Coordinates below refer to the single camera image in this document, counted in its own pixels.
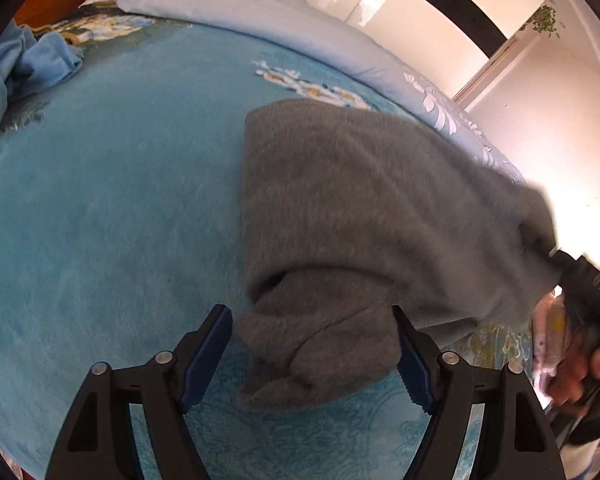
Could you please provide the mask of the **person right hand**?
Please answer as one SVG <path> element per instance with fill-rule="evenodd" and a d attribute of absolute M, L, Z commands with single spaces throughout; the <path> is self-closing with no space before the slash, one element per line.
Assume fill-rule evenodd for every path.
<path fill-rule="evenodd" d="M 575 404 L 583 396 L 583 382 L 588 376 L 600 379 L 600 348 L 585 352 L 582 337 L 577 334 L 557 367 L 547 395 L 556 406 Z"/>

